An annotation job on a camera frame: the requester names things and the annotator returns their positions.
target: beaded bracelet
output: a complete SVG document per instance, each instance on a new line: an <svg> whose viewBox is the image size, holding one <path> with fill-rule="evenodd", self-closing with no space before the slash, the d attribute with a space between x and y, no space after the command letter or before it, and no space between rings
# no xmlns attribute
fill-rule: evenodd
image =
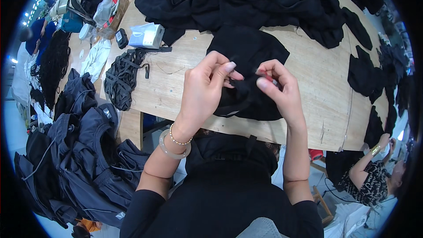
<svg viewBox="0 0 423 238"><path fill-rule="evenodd" d="M187 145L188 143L190 143L190 142L191 142L191 140L193 139L193 137L191 137L191 139L189 139L189 141L188 141L188 142L185 142L185 143L178 142L177 140L175 140L175 139L173 138L173 136L172 136L172 127L173 127L173 125L174 125L174 124L175 124L175 123L172 123L171 128L169 129L169 135L171 136L172 141L173 141L173 142L175 142L175 143L177 143L178 145Z"/></svg>

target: black shirt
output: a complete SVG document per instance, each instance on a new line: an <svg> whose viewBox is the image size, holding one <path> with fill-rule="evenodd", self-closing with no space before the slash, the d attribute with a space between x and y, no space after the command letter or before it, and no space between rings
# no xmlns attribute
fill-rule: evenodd
<svg viewBox="0 0 423 238"><path fill-rule="evenodd" d="M165 201L150 190L132 197L120 237L231 237L267 217L288 237L323 237L313 201L291 205L262 167L214 161L191 172Z"/></svg>

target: red object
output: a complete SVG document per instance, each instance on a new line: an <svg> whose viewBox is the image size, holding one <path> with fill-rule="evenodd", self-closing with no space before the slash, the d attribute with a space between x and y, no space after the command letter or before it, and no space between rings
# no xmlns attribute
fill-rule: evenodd
<svg viewBox="0 0 423 238"><path fill-rule="evenodd" d="M323 151L322 150L316 150L316 149L309 149L308 154L310 155L310 158L312 161L319 160L323 157Z"/></svg>

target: clear plastic bag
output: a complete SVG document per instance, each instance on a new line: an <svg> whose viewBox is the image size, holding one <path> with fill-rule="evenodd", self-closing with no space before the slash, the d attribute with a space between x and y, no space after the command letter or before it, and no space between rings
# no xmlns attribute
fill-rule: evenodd
<svg viewBox="0 0 423 238"><path fill-rule="evenodd" d="M94 14L94 21L97 23L98 28L102 28L104 23L106 23L110 15L112 14L113 0L103 0L98 4L97 11Z"/></svg>

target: cardboard box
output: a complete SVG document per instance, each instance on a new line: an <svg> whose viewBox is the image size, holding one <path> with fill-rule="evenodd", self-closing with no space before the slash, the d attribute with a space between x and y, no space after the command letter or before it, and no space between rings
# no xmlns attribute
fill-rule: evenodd
<svg viewBox="0 0 423 238"><path fill-rule="evenodd" d="M119 29L119 25L125 15L128 6L130 5L129 0L119 0L118 10L116 11L113 21L107 28L102 28L97 32L97 35L112 40L115 37L116 32Z"/></svg>

